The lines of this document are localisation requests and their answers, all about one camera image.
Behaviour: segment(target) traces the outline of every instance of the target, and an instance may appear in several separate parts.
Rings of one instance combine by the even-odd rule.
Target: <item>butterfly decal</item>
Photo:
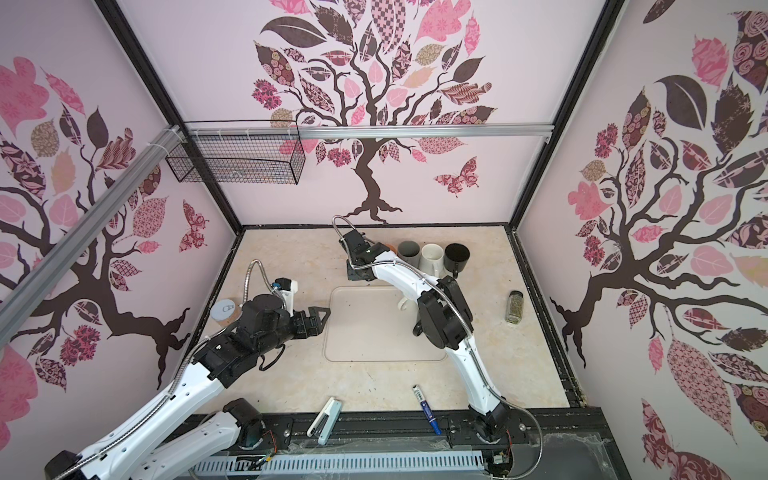
[[[458,198],[458,192],[464,190],[466,187],[477,187],[478,176],[475,170],[478,169],[477,157],[470,158],[467,163],[462,167],[462,172],[456,175],[438,175],[435,177],[435,181],[441,185],[448,187],[448,191],[456,195]]]
[[[202,230],[205,229],[205,223],[210,220],[205,220],[203,214],[195,213],[194,208],[184,202],[184,216],[187,218],[187,223],[190,224],[190,229],[181,237],[181,243],[179,243],[179,251],[183,252],[189,250],[192,247],[200,248],[205,246],[205,236],[202,234]]]

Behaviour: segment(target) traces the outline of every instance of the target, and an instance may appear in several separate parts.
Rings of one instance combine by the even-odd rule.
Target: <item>floral patterned leaf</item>
[[[649,120],[650,102],[645,96],[645,89],[643,89],[630,105],[624,118],[624,126],[621,128],[621,140],[627,147],[627,152],[640,142],[645,129],[648,128]]]
[[[128,288],[128,284],[125,283],[125,277],[120,275],[119,273],[110,270],[109,271],[109,283],[116,289],[121,292],[130,292],[131,289]]]
[[[734,12],[739,22],[738,45],[733,48],[733,69],[763,93],[766,85],[766,44],[768,38],[768,13]]]
[[[294,47],[315,47],[326,41],[325,36],[314,25],[297,17],[279,17],[267,22],[261,32],[274,31]]]
[[[53,347],[54,343],[53,333],[46,333],[45,335],[41,336],[37,342],[35,342],[31,350],[29,350],[27,358],[33,355],[37,355],[38,353],[42,353],[43,355],[46,354],[51,349],[51,347]]]
[[[166,200],[168,200],[168,197],[147,198],[136,209],[133,222],[134,232],[129,237],[149,238],[155,235],[160,227],[163,226]]]
[[[323,57],[328,58],[332,64],[337,67],[343,67],[352,60],[352,55],[344,50],[332,50],[323,54]]]
[[[142,253],[152,253],[160,246],[158,242],[147,240],[139,243],[136,248]]]
[[[45,118],[43,106],[48,101],[48,89],[35,83],[35,66],[24,57],[15,57],[16,72],[0,65],[0,116],[16,135],[16,127],[24,120]]]
[[[333,8],[316,7],[317,21],[326,29],[328,35],[344,45],[353,45],[352,26]]]
[[[656,272],[661,275],[663,273],[674,271],[682,265],[687,258],[688,255],[674,255],[673,253],[668,253],[659,259],[659,264],[656,265]]]
[[[760,178],[767,164],[768,148],[741,157],[728,165],[713,182],[725,188],[745,187]]]
[[[376,53],[376,48],[379,46],[379,43],[376,41],[376,37],[373,36],[371,24],[372,23],[368,24],[366,32],[362,34],[362,37],[360,38],[360,61],[370,60]]]
[[[362,14],[366,11],[366,0],[344,0],[344,7],[346,7],[346,12],[357,27],[357,22],[360,21]]]
[[[136,149],[131,146],[134,141],[134,132],[130,128],[125,129],[125,139],[117,137],[110,141],[101,154],[101,160],[96,170],[122,170],[128,168],[128,164],[136,157]]]
[[[729,154],[746,137],[752,126],[752,113],[750,96],[729,82],[715,104],[715,121],[711,124],[712,136],[723,155]]]
[[[315,147],[315,157],[317,158],[317,163],[319,164],[321,161],[326,159],[326,144],[325,142],[319,142],[317,144],[317,147]]]
[[[352,125],[359,125],[360,122],[362,122],[363,118],[366,116],[366,106],[365,104],[360,105],[358,108],[355,109],[355,111],[352,113]]]
[[[624,178],[624,185],[627,188],[627,202],[629,207],[634,207],[640,195],[645,188],[645,161],[643,160],[643,148],[641,147],[634,155],[634,159],[629,164],[627,176]]]
[[[645,18],[643,18],[643,23],[651,23],[653,20],[656,20],[662,16],[673,3],[674,0],[656,0],[650,7],[650,10],[648,10]]]
[[[72,197],[62,195],[54,200],[51,209],[48,211],[48,218],[56,225],[74,227],[78,222],[78,208],[74,205]]]
[[[445,46],[438,43],[424,45],[419,50],[419,53],[416,54],[416,63],[421,66],[430,65],[432,62],[437,60],[437,57],[440,55],[440,52],[443,48],[445,48]]]
[[[760,123],[757,125],[757,131],[750,137],[755,138],[760,134],[768,134],[768,101],[766,101],[766,109],[760,117]]]
[[[422,150],[433,155],[447,153],[464,144],[457,137],[424,137],[417,141]]]
[[[640,295],[629,307],[629,328],[631,329],[635,323],[641,321],[647,314],[648,298],[645,295]]]
[[[378,121],[379,125],[386,125],[387,120],[389,120],[389,112],[387,111],[386,105],[379,110],[379,112],[376,114],[376,120]]]
[[[59,362],[38,357],[35,360],[35,373],[43,382],[60,386],[67,391],[67,372]]]
[[[733,271],[733,265],[725,255],[710,245],[702,245],[694,250],[690,268],[701,276],[717,276]]]
[[[457,105],[476,104],[480,101],[480,95],[491,90],[493,85],[488,82],[481,87],[478,84],[462,83],[452,87],[443,88],[440,93]]]
[[[640,243],[649,243],[656,240],[663,231],[658,225],[646,225],[635,230],[632,237]]]
[[[739,225],[728,241],[743,248],[768,247],[768,214],[756,215]]]
[[[14,179],[27,192],[42,200],[45,194],[45,175],[40,170],[40,165],[27,152],[8,142],[1,134],[0,154]]]
[[[687,343],[672,339],[667,364],[685,396],[733,436],[725,382],[706,356]]]
[[[405,29],[405,3],[403,0],[371,0],[371,16],[382,39],[382,51],[392,50]]]
[[[395,161],[400,161],[400,149],[395,142],[389,142],[389,156]]]
[[[737,328],[718,339],[730,348],[740,352],[751,352],[768,342],[768,332],[755,328]]]
[[[32,129],[29,140],[38,157],[53,157],[56,155],[56,152],[58,152],[58,132],[53,126],[53,119],[44,121]]]
[[[133,276],[141,273],[141,270],[133,266],[131,262],[122,259],[112,262],[110,268],[114,268],[122,276]]]
[[[130,197],[128,197],[128,206],[131,207],[131,211],[136,210],[136,206],[139,204],[138,190],[134,190]]]
[[[426,163],[427,157],[419,150],[416,150],[415,148],[411,149],[411,156],[414,160]]]
[[[303,78],[299,78],[299,81],[301,82],[301,86],[304,88],[304,93],[306,93],[306,97],[309,98],[310,102],[312,102],[320,110],[329,111],[331,113],[335,111],[333,103],[331,102],[331,98],[326,94],[326,92],[323,91],[323,89],[317,85],[310,84]]]
[[[734,257],[733,261],[744,278],[760,286],[768,286],[768,258],[766,257]]]
[[[429,76],[432,75],[434,70],[433,67],[421,67],[419,70],[408,75],[402,86],[406,88],[419,88],[429,80]]]
[[[586,237],[592,230],[598,225],[597,220],[589,220],[587,223],[581,226],[581,229],[576,233],[576,237]]]
[[[568,194],[568,204],[576,205],[579,220],[590,220],[602,214],[610,205],[600,198],[597,184],[579,182],[578,189]]]
[[[395,59],[392,60],[392,80],[397,81],[406,76],[408,68],[411,66],[411,45],[404,41],[397,49]]]
[[[661,345],[661,337],[655,336],[648,344],[648,359],[654,367],[654,373],[658,373],[664,361],[664,347]]]
[[[656,170],[669,170],[672,166],[670,155],[664,147],[654,141],[650,143],[650,165]]]
[[[58,127],[70,142],[78,147],[82,147],[83,139],[80,136],[80,128],[69,113],[69,110],[67,110],[64,105],[62,105],[62,107],[64,108],[64,111],[61,113],[61,118],[58,119]]]
[[[78,313],[80,318],[86,322],[101,325],[101,318],[98,315],[98,306],[95,303],[89,300],[82,300],[74,305],[74,310]]]
[[[664,131],[667,129],[667,116],[663,111],[654,111],[654,131],[659,137],[664,136]]]
[[[301,18],[294,18],[294,17],[290,17],[290,18],[292,20],[300,20],[304,22],[304,20],[301,20]],[[259,63],[261,63],[261,68],[264,69],[264,71],[266,72],[266,74],[270,76],[270,78],[272,78],[274,81],[276,81],[281,85],[289,85],[291,87],[296,86],[295,85],[296,76],[294,75],[293,68],[291,68],[290,63],[288,63],[288,60],[285,58],[285,56],[282,53],[277,51],[275,48],[259,45],[257,42],[254,42],[253,45],[256,46],[256,52],[259,57]]]
[[[731,383],[730,389],[736,399],[736,404],[746,419],[750,421],[752,428],[763,437],[763,440],[768,442],[768,429],[766,428],[768,422],[768,389],[764,386],[739,385],[737,383]]]
[[[299,63],[306,63],[306,58],[304,58],[304,54],[296,50],[295,48],[286,47],[283,49],[283,51],[285,52],[285,55],[291,60],[298,61]]]
[[[482,59],[483,58],[470,58],[469,60],[464,60],[462,64],[456,67],[453,71],[453,81],[462,83],[463,81],[472,78],[472,75],[474,75],[480,67]]]
[[[27,207],[9,195],[0,195],[0,220],[15,223],[24,218]]]
[[[730,480],[730,476],[704,457],[689,452],[673,452],[667,455],[667,464],[671,465],[670,478],[677,480],[695,478],[696,480]]]
[[[101,118],[98,108],[96,111],[88,117],[88,121],[85,122],[85,129],[88,132],[88,138],[91,139],[91,143],[95,149],[104,148],[109,142],[109,131],[107,130],[107,124],[104,123],[104,119]]]
[[[593,160],[581,170],[586,181],[596,182],[605,175],[605,164],[602,160]]]
[[[683,140],[683,165],[688,170],[705,170],[712,167],[712,162],[702,147]]]
[[[659,210],[665,214],[674,215],[680,210],[683,203],[683,189],[675,185],[659,199]]]
[[[695,326],[700,326],[704,329],[710,330],[727,330],[728,328],[722,326],[720,322],[709,312],[703,308],[692,308],[686,310],[683,314],[683,318]]]
[[[627,289],[623,292],[621,292],[621,295],[619,295],[619,300],[616,301],[616,307],[620,306],[630,306],[635,299],[637,299],[637,296],[640,295],[640,292],[637,290]]]
[[[696,44],[691,60],[696,68],[696,76],[702,82],[720,88],[728,70],[728,49],[717,38],[710,40],[694,36],[694,41]]]
[[[699,82],[685,75],[670,75],[658,82],[667,88],[667,114],[672,121],[701,130],[707,119],[707,96]]]
[[[751,382],[768,382],[768,373],[765,370],[738,353],[710,353],[710,358],[725,373]]]
[[[305,71],[307,75],[317,81],[325,81],[331,78],[331,71],[324,67],[307,67],[302,68],[301,71]]]
[[[455,47],[449,48],[448,50],[445,51],[444,54],[442,54],[442,61],[440,63],[440,66],[442,67],[443,71],[448,71],[448,69],[452,67],[454,63],[456,63],[456,58],[458,58],[458,53],[462,49],[462,43],[463,41],[460,41],[458,45],[456,45]]]
[[[74,163],[69,149],[56,155],[56,161],[51,169],[51,182],[57,195],[64,193],[74,185]]]
[[[467,21],[467,28],[464,30],[464,48],[467,51],[467,56],[472,55],[472,52],[478,47],[478,43],[480,43],[480,24],[475,20],[473,14]]]

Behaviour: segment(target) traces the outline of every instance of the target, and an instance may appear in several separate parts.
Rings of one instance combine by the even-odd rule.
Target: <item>wire basket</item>
[[[178,144],[166,161],[180,182],[298,184],[306,160],[298,127],[295,121],[281,121],[279,126],[296,127],[296,133],[196,132],[188,141],[197,146],[202,157],[190,156],[193,149]],[[195,163],[199,162],[204,167],[197,168]]]

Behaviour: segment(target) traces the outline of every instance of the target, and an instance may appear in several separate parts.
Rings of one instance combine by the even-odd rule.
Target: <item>marker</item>
[[[437,419],[432,414],[432,409],[429,408],[427,399],[424,398],[424,394],[422,393],[422,390],[419,388],[418,385],[413,386],[413,393],[415,393],[416,398],[419,400],[419,403],[422,404],[422,410],[424,410],[424,415],[427,415],[427,420],[429,421],[429,424],[432,425],[432,429],[435,430],[435,435],[442,435],[442,432],[440,431],[440,427],[437,426]]]

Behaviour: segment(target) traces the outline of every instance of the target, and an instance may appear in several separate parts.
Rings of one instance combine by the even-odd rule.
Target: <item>wallpaper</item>
[[[755,7],[631,4],[521,229],[633,478],[765,475],[768,12]]]
[[[0,29],[13,39],[0,52],[5,297],[143,149],[160,148],[147,142],[165,123],[90,2],[4,8]],[[41,478],[56,453],[155,394],[232,239],[202,185],[179,184],[164,162],[144,179],[2,349],[3,472]]]
[[[191,127],[258,125],[216,122],[243,119],[281,126],[295,119],[308,130],[549,122],[602,3],[261,0],[122,7],[182,115],[195,121]],[[179,51],[172,33],[190,25],[199,25],[200,35],[189,51]],[[557,38],[533,25],[547,25]],[[357,223],[508,221],[540,140],[304,141],[298,186],[222,188],[244,223],[328,223],[334,214]],[[280,151],[288,158],[293,143]],[[276,196],[290,207],[257,207]]]

